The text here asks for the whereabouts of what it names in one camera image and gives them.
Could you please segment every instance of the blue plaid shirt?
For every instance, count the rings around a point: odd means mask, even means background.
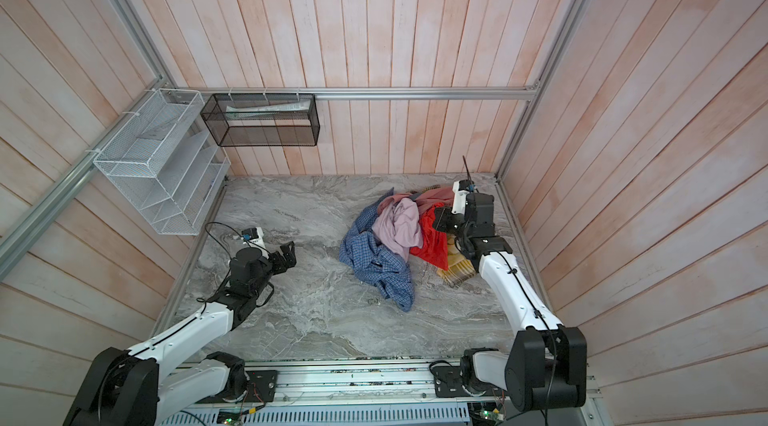
[[[411,269],[405,259],[382,245],[371,231],[379,217],[379,203],[394,193],[394,188],[389,190],[360,213],[341,241],[339,260],[350,265],[356,278],[379,288],[384,299],[394,299],[401,310],[408,312],[413,306]]]

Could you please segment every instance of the wood panel wall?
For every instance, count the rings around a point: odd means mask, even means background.
[[[571,0],[131,0],[190,88],[525,86]],[[230,148],[233,172],[496,171],[515,101],[320,102],[317,147]]]
[[[768,421],[766,43],[766,0],[592,0],[504,179],[616,424]]]
[[[0,0],[0,236],[154,79],[109,0]],[[0,284],[3,422],[60,424],[96,354],[149,336],[188,242],[87,185]]]

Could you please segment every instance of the marble tabletop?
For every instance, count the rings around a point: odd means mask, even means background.
[[[296,243],[296,267],[272,278],[274,297],[239,328],[208,344],[190,360],[225,351],[246,361],[298,358],[458,356],[466,348],[508,351],[513,335],[501,306],[487,283],[475,276],[458,287],[446,285],[436,268],[410,258],[416,290],[413,308],[404,313],[375,287],[361,283],[339,261],[339,245],[365,206],[394,187],[422,190],[448,185],[457,174],[372,176],[248,177],[229,182],[216,221],[237,229],[262,227],[269,250]],[[491,174],[473,180],[484,193],[497,195]],[[504,210],[495,202],[497,234],[516,252]],[[211,225],[234,254],[244,247],[231,230]],[[191,314],[208,297],[227,270],[228,255],[206,240],[187,283],[176,320]]]

